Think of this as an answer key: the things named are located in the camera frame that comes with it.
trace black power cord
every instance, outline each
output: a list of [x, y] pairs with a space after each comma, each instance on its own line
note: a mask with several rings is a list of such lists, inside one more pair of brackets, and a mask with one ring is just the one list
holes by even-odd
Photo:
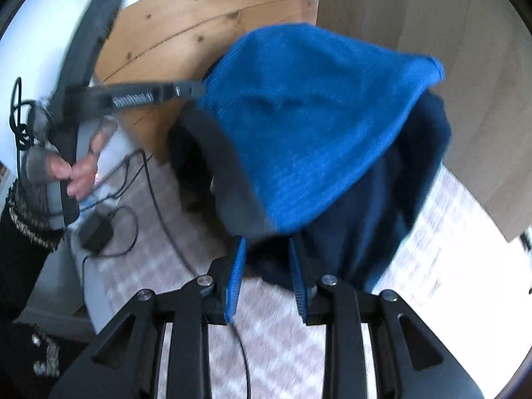
[[[32, 100], [22, 101], [22, 78], [18, 77], [17, 80], [15, 81], [15, 85], [13, 86], [13, 90], [11, 92], [10, 127], [11, 127], [11, 130], [13, 131], [13, 133], [15, 135], [15, 142], [17, 144], [17, 173], [18, 173], [18, 177], [19, 177], [19, 182], [21, 182], [20, 176], [22, 175], [21, 166], [20, 166], [20, 152], [26, 151], [31, 146], [34, 145], [34, 137], [33, 137], [33, 134], [31, 133], [30, 128], [28, 128], [26, 124], [21, 124], [21, 121], [20, 121], [20, 119], [21, 119], [21, 108], [22, 108], [22, 106], [35, 106], [35, 104], [36, 104], [36, 102], [32, 101]], [[15, 122], [15, 117], [14, 117], [15, 112], [17, 113], [17, 121], [16, 122]], [[51, 118], [50, 114], [47, 113], [46, 115], [47, 115], [47, 117], [50, 120], [50, 118]], [[135, 173], [133, 178], [128, 183], [127, 182], [127, 178], [128, 178], [129, 167], [130, 167], [130, 161], [131, 161], [131, 159], [133, 157], [135, 157], [136, 155], [139, 155], [139, 154], [142, 155], [143, 164], [142, 164], [142, 166], [140, 166], [138, 171]], [[172, 248], [176, 252], [177, 257], [182, 262], [182, 264], [185, 266], [185, 268], [190, 273], [190, 275], [193, 278], [199, 276], [198, 273], [194, 270], [194, 268], [191, 266], [191, 264], [183, 256], [182, 252], [177, 247], [177, 244], [174, 241], [174, 238], [172, 238], [170, 230], [168, 229], [166, 223], [164, 222], [164, 219], [163, 219], [162, 214], [161, 214], [161, 210], [159, 209], [159, 204], [157, 203], [157, 200], [155, 199], [155, 193], [153, 191], [152, 181], [151, 181], [151, 178], [150, 178], [150, 172], [148, 170], [148, 158], [146, 157], [146, 152], [143, 149], [141, 149], [141, 148], [136, 149], [129, 156], [126, 156], [124, 158], [124, 160], [121, 161], [114, 169], [112, 169], [111, 172], [102, 181], [100, 181], [96, 186], [94, 186], [94, 188], [91, 190], [90, 194], [93, 194], [96, 190], [98, 190], [101, 187], [101, 185], [103, 185], [106, 181], [108, 181], [119, 169], [122, 168], [122, 166], [124, 166], [126, 168], [126, 176], [124, 177], [124, 182], [121, 185], [121, 187], [115, 193], [109, 194], [106, 197], [104, 197], [102, 199], [99, 199], [98, 201], [92, 203], [91, 205], [84, 207], [80, 211], [89, 210], [89, 209], [97, 206], [98, 204], [102, 203], [103, 201], [106, 201], [106, 200], [110, 200], [110, 199], [117, 200], [124, 193], [126, 193], [126, 191], [131, 187], [131, 185], [135, 181], [135, 179], [137, 179], [137, 177], [139, 176], [139, 174], [142, 171], [142, 169], [144, 169], [144, 172], [146, 173], [146, 182], [148, 183], [148, 190], [150, 190], [150, 195], [152, 197], [153, 206], [155, 207], [155, 212], [157, 213], [157, 217], [159, 219], [161, 228], [163, 229], [164, 233], [166, 234], [170, 245], [172, 246]], [[19, 184], [19, 187], [22, 189], [23, 192], [25, 191], [25, 188], [23, 187], [22, 183]], [[81, 262], [81, 282], [82, 282], [81, 286], [82, 286], [82, 288], [84, 286], [84, 266], [85, 266], [86, 261], [89, 258], [92, 258], [92, 257], [94, 257], [94, 258], [97, 258], [97, 257], [98, 258], [103, 258], [103, 257], [110, 258], [110, 257], [114, 257], [114, 256], [127, 255], [127, 253], [129, 253], [133, 249], [133, 247], [135, 246], [135, 244], [137, 242], [138, 234], [139, 234], [138, 216], [137, 216], [137, 214], [135, 213], [135, 211], [131, 207], [127, 207], [127, 206], [118, 207], [117, 209], [114, 210], [113, 213], [116, 214], [120, 209], [128, 210], [132, 214], [132, 217], [135, 220], [135, 224], [136, 224], [136, 232], [135, 232], [135, 234], [136, 235], [135, 235], [135, 237], [133, 239], [133, 242], [128, 247], [128, 249], [126, 249], [124, 252], [119, 253], [119, 254], [114, 254], [114, 255], [91, 254], [91, 255], [85, 256], [83, 258], [83, 261]], [[36, 211], [36, 213], [41, 215], [41, 216], [43, 216], [43, 217], [45, 217], [45, 218], [54, 217], [54, 216], [61, 216], [63, 214], [62, 211], [58, 211], [58, 212], [54, 212], [54, 213], [48, 213], [48, 214], [43, 214], [43, 212], [41, 212], [41, 211]], [[244, 368], [245, 368], [245, 372], [246, 372], [246, 393], [247, 393], [246, 396], [247, 396], [247, 399], [251, 399], [251, 376], [250, 376], [250, 373], [249, 373], [249, 365], [248, 365], [246, 350], [244, 349], [244, 343], [242, 341], [242, 338], [241, 338], [240, 333], [238, 332], [238, 329], [236, 328], [236, 326], [234, 324], [230, 324], [230, 328], [231, 328], [232, 334], [234, 335], [234, 337], [236, 338], [236, 340], [238, 341], [238, 344], [240, 346], [240, 350], [241, 350], [241, 353], [242, 353], [242, 358], [244, 360]]]

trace power adapter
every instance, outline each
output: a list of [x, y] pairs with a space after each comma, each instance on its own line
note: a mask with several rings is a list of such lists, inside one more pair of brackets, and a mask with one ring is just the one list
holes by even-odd
[[112, 215], [94, 211], [79, 227], [78, 239], [82, 248], [99, 254], [114, 236]]

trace black sleeve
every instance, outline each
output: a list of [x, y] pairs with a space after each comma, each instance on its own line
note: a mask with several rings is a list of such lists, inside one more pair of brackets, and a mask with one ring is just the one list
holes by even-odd
[[0, 217], [0, 318], [12, 320], [26, 307], [44, 261], [53, 250], [47, 242], [59, 243], [63, 234], [63, 230], [32, 229], [13, 207], [13, 198], [10, 192]]

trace finger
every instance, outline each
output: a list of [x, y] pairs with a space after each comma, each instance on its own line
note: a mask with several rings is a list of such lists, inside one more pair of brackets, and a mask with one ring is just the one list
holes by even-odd
[[62, 157], [57, 154], [49, 154], [46, 158], [46, 168], [48, 175], [58, 180], [65, 180], [71, 177], [72, 167]]
[[95, 175], [97, 172], [98, 158], [94, 154], [89, 153], [72, 166], [71, 178], [74, 180], [81, 179], [86, 176]]
[[117, 128], [118, 124], [115, 120], [103, 118], [100, 122], [98, 130], [90, 140], [90, 151], [96, 155], [99, 155]]
[[92, 190], [92, 187], [94, 186], [94, 177], [95, 175], [92, 175], [72, 181], [66, 188], [68, 196], [76, 198], [77, 200], [82, 200]]

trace brown panel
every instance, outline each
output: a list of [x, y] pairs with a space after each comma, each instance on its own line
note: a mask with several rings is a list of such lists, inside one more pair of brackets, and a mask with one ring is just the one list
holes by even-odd
[[[281, 0], [236, 10], [173, 36], [131, 60], [108, 78], [109, 83], [158, 79], [200, 79], [237, 38], [260, 26], [283, 22], [316, 22], [314, 0]], [[181, 101], [162, 107], [126, 111], [123, 121], [140, 144], [165, 162], [168, 128], [176, 119]]]
[[532, 38], [508, 0], [320, 0], [317, 24], [442, 61], [445, 165], [508, 240], [532, 223]]
[[119, 13], [96, 76], [105, 81], [130, 60], [209, 19], [273, 1], [278, 0], [140, 0]]

